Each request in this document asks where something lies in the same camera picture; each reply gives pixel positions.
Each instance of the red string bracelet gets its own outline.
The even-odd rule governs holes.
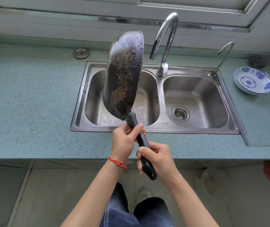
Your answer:
[[[112,162],[116,163],[116,165],[121,167],[122,169],[126,169],[126,165],[124,165],[123,162],[112,159],[111,157],[108,157],[108,159],[111,160]]]

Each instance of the blue cloth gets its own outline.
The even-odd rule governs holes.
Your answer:
[[[147,198],[129,213],[128,201],[120,183],[116,184],[99,227],[174,227],[168,208],[161,198]]]

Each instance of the stainless steel sink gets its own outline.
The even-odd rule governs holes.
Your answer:
[[[143,65],[133,111],[149,133],[239,134],[242,123],[220,72],[170,66],[166,78],[157,65]],[[110,132],[124,124],[104,107],[106,63],[87,62],[71,131]]]

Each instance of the black pan handle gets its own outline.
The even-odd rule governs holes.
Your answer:
[[[128,117],[126,118],[126,123],[132,129],[134,129],[134,127],[138,125],[138,122],[136,119],[136,114],[134,112],[130,112],[128,114]],[[145,146],[147,148],[150,148],[150,145],[148,144],[148,140],[146,139],[143,132],[141,132],[137,136],[137,142],[138,142],[139,146]],[[145,174],[148,175],[148,177],[154,181],[157,178],[157,173],[156,173],[153,165],[151,164],[151,162],[149,160],[147,160],[145,157],[141,156],[141,163],[142,163],[143,172],[145,172]]]

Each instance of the shoe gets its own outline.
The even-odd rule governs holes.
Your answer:
[[[143,200],[150,198],[150,197],[151,197],[150,191],[148,191],[147,189],[141,189],[141,191],[138,194],[137,201],[138,201],[138,203],[140,203]]]

